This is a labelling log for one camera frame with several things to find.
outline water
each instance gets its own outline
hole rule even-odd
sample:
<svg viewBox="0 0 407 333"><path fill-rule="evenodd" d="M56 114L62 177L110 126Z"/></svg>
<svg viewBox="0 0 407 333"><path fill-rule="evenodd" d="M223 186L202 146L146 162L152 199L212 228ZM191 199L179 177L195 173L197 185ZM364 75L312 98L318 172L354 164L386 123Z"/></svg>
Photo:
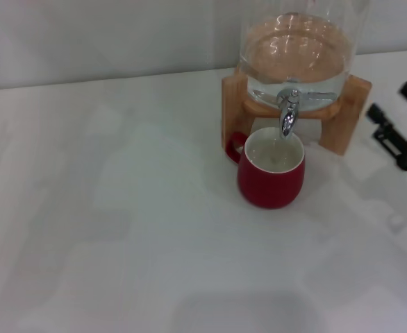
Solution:
<svg viewBox="0 0 407 333"><path fill-rule="evenodd" d="M301 161L301 152L292 140L258 139L247 151L250 161L270 172L285 172L295 168Z"/></svg>
<svg viewBox="0 0 407 333"><path fill-rule="evenodd" d="M286 14L254 26L241 50L240 70L255 90L276 96L287 87L301 92L340 95L348 76L351 46L335 25L315 16ZM306 101L301 111L323 108L332 101Z"/></svg>

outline wooden stand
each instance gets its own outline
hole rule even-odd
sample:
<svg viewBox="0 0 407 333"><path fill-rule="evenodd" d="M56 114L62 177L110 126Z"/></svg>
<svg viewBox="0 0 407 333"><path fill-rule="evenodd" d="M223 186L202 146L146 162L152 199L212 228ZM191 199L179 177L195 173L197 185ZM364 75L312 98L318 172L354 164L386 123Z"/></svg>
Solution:
<svg viewBox="0 0 407 333"><path fill-rule="evenodd" d="M255 102L247 93L247 76L238 71L222 79L222 147L234 132L249 135L254 119L279 118L281 111ZM349 146L372 84L350 75L340 98L330 106L315 111L300 112L300 119L322 122L319 145L344 155Z"/></svg>

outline white wall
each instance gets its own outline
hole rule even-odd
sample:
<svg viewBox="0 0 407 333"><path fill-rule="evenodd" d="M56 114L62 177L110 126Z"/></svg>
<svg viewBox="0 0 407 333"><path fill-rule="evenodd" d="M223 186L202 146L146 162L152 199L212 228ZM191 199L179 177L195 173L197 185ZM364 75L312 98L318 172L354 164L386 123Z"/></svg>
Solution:
<svg viewBox="0 0 407 333"><path fill-rule="evenodd" d="M0 87L233 66L241 0L0 0ZM407 49L407 0L373 0L361 53Z"/></svg>

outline mug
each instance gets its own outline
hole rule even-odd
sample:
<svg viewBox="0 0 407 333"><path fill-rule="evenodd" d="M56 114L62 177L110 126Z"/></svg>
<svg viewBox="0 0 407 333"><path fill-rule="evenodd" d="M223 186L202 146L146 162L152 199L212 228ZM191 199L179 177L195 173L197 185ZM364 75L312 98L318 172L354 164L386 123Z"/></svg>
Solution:
<svg viewBox="0 0 407 333"><path fill-rule="evenodd" d="M244 147L241 153L235 144ZM302 141L295 134L284 140L279 128L263 128L249 137L236 132L226 145L226 153L239 164L239 189L254 205L282 208L301 191L306 154Z"/></svg>

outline mug handle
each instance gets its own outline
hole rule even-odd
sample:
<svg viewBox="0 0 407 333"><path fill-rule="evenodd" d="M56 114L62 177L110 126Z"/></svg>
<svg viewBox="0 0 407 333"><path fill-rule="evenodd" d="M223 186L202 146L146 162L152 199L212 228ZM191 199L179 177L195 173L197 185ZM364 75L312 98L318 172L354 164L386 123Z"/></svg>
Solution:
<svg viewBox="0 0 407 333"><path fill-rule="evenodd" d="M242 147L245 145L248 136L241 132L234 132L228 143L226 144L225 152L236 164L240 162L240 153L234 147L234 143L241 145Z"/></svg>

